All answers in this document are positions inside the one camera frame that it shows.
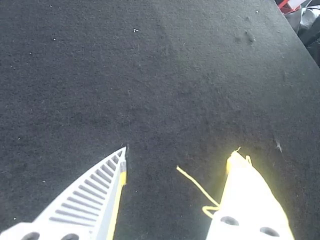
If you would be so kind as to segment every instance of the ventilation slot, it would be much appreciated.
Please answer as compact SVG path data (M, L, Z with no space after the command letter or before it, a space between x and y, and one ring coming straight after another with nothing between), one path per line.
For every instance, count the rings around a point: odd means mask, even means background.
M101 177L101 178L103 178L104 180L106 180L108 183L111 183L110 178L108 178L108 177L107 177L105 174L103 174L100 170L96 170L95 173L96 173L99 177Z
M105 190L103 190L102 188L98 187L96 184L94 184L93 182L89 181L89 180L85 180L84 181L86 184L88 184L89 186L91 186L92 188L100 191L103 194L107 194L107 192Z
M107 167L106 165L102 165L101 169L108 174L110 177L114 176L114 173L110 170L110 167Z
M112 161L114 161L115 164L118 164L119 158L116 155L113 156L111 159L112 159Z
M76 219L83 219L83 220L92 221L92 222L96 221L96 220L94 220L92 218L88 218L88 217L85 217L85 216L77 215L77 214L70 213L70 212L67 212L67 211L56 210L55 212L57 214L64 215L64 216L70 216L70 217L73 217L73 218L76 218Z
M107 185L107 184L105 184L102 180L100 180L99 178L98 178L98 176L96 176L96 175L91 175L90 176L90 178L92 179L92 180L94 180L94 181L96 181L97 183L99 183L99 184L101 184L102 186L104 186L105 188L109 188L109 186Z
M103 196L100 196L99 194L97 194L96 192L94 192L93 190L90 190L89 188L83 186L83 185L80 185L79 186L79 189L83 190L83 191L86 191L88 194L92 194L93 196L96 196L97 198L100 198L102 200L105 200L105 198Z
M91 202L93 202L93 203L95 203L95 204L102 205L101 202L96 201L96 200L94 200L93 198L91 198L91 197L89 197L89 196L86 196L85 194L80 193L80 192L78 192L78 191L74 191L73 194L74 194L74 195L77 195L77 196L79 196L79 197L82 197L82 198L84 198L84 199L87 199L87 200L89 200L89 201L91 201Z
M65 207L67 209L73 209L73 210L76 210L76 211L79 211L79 212L82 212L82 213L85 213L85 214L91 214L91 215L94 215L94 216L97 216L97 217L99 216L98 214L96 214L94 212L85 210L85 209L80 208L80 207L72 206L72 205L67 204L67 203L62 203L61 206Z
M75 224L75 225L82 225L82 226L86 226L86 227L94 227L94 225L91 225L91 224L81 223L81 222L72 221L72 220L66 220L63 218L53 217L53 216L50 217L49 220L55 221L55 222L60 222L60 223L66 223L66 224Z
M106 162L106 164L107 164L113 171L116 170L116 165L115 165L112 161L108 160L108 161Z
M67 199L68 199L69 201L71 201L71 202L74 202L74 203L77 203L77 204L81 204L81 205L86 206L86 207L88 207L88 208L92 208L92 209L99 210L99 211L101 210L101 209L98 208L98 207L92 206L92 205L90 205L90 204L88 204L88 203L86 203L86 202L80 201L80 200L75 199L75 198L73 198L73 197L68 197Z

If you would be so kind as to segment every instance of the hole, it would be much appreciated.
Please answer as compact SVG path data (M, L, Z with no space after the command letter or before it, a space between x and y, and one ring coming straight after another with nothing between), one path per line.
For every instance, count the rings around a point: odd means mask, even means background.
M78 200L78 199L75 199L75 198L73 198L73 197L68 197L67 198L69 201L71 201L71 202L74 202L74 203L77 203L77 204L81 204L81 205L83 205L83 206L86 206L86 207L88 207L88 208L92 208L92 209L95 209L95 210L101 210L100 208L97 208L97 207L95 207L95 206L92 206L92 205L90 205L90 204L88 204L88 203L85 203L85 202L83 202L83 201L80 201L80 200Z
M113 177L113 176L114 176L113 172L112 172L109 168L107 168L106 165L102 165L102 166L101 166L101 169L102 169L106 174L110 175L110 177Z
M96 214L94 212L82 209L80 207L72 206L72 205L67 204L67 203L62 203L61 206L65 207L67 209L73 209L73 210L76 210L76 211L79 211L79 212L83 212L85 214L91 214L91 215L94 215L94 216L97 216L97 217L99 216L98 214Z
M220 221L232 226L239 226L239 222L231 216L223 216Z
M94 200L93 198L91 198L91 197L89 197L89 196L87 196L87 195L84 195L84 194L81 193L81 192L74 191L73 194L74 194L74 195L77 195L77 196L79 196L79 197L81 197L81 198L87 199L87 200L89 200L89 201L91 201L91 202L93 202L93 203L95 203L95 204L102 205L101 202L99 202L99 201L97 201L97 200Z
M75 225L81 225L81 226L86 226L86 227L94 227L94 225L91 224L85 224L85 223L81 223L81 222L77 222L77 221L71 221L71 220L66 220L63 218L59 218L59 217L50 217L49 220L51 221L55 221L55 222L59 222L59 223L66 223L66 224L75 224Z
M260 232L272 237L280 237L279 233L277 233L276 230L273 230L272 228L267 226L260 228Z
M116 170L116 166L112 163L112 161L108 160L108 161L106 162L106 164L107 164L113 171Z
M77 234L70 233L61 238L61 240L79 240L79 236Z
M101 187L98 187L97 185L95 185L93 182L90 182L89 180L85 180L84 181L86 184L88 184L89 186L91 186L92 188L100 191L103 194L107 194L107 192L105 190L103 190Z
M101 181L99 178L97 178L95 175L91 175L90 178L92 178L93 180L95 180L97 183L101 184L102 186L104 186L105 188L109 188L109 186L107 184L105 184L103 181Z
M93 195L93 196L96 196L96 197L99 198L99 199L105 200L105 198L104 198L103 196L100 196L99 194L95 193L94 191L90 190L89 188L87 188L87 187L85 187L85 186L80 185L80 186L79 186L79 189L87 192L88 194L91 194L91 195Z
M106 180L108 183L111 183L110 178L108 178L105 174L103 174L100 170L96 170L95 173L101 177L102 179Z
M30 232L25 235L21 240L38 240L40 238L40 234L38 232Z
M113 156L111 159L112 161L114 161L115 164L118 164L119 158L117 158L117 156Z
M76 218L76 219L83 219L83 220L88 220L88 221L93 221L93 222L96 221L96 220L94 220L94 219L92 219L92 218L88 218L88 217L85 217L85 216L77 215L77 214L70 213L70 212L67 212L67 211L56 210L55 212L56 212L57 214L60 214L60 215L65 215L65 216L74 217L74 218Z

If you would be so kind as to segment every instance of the yellow string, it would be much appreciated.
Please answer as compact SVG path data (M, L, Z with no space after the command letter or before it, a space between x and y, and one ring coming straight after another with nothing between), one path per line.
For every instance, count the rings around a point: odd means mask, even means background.
M185 176L187 179L189 179L191 182L193 182L194 185L196 185L198 187L198 189L200 189L200 191L210 200L210 202L212 202L215 206L203 206L202 207L202 211L205 215L207 215L209 218L213 218L213 214L210 211L217 211L220 208L220 204L214 200L209 193L206 192L206 190L192 177L190 176L188 173L186 173L185 171L183 171L179 166L176 166L176 169L183 175Z

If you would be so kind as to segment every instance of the black felt surface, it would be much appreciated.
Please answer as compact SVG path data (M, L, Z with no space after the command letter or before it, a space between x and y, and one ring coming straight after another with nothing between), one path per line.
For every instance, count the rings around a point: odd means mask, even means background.
M273 1L2 0L0 11L1 230L128 145L115 239L205 239L209 202L175 167L219 199L242 146L296 239L319 236L320 71Z

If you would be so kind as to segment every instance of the yellow strip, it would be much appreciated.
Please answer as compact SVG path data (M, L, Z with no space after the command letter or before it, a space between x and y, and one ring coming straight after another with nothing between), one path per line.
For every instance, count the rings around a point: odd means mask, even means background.
M206 190L204 190L204 188L192 177L190 176L188 173L186 173L185 171L183 171L179 166L176 166L176 169L183 175L185 176L187 179L189 179L191 182L193 182L194 185L196 185L198 187L198 189L200 189L200 191L216 206L204 206L205 210L207 211L209 208L217 208L214 210L218 210L220 207L220 204L217 203L216 200L214 200L209 193L206 192Z
M108 229L108 233L106 236L106 240L114 239L117 217L118 217L118 212L119 212L120 197L121 197L121 193L122 193L122 187L123 187L123 185L126 184L126 180L127 180L127 172L124 171L124 172L120 173L120 181L118 183L117 190L115 193L115 200L114 200L114 204L113 204L112 216L110 219L110 224L109 224L109 229Z

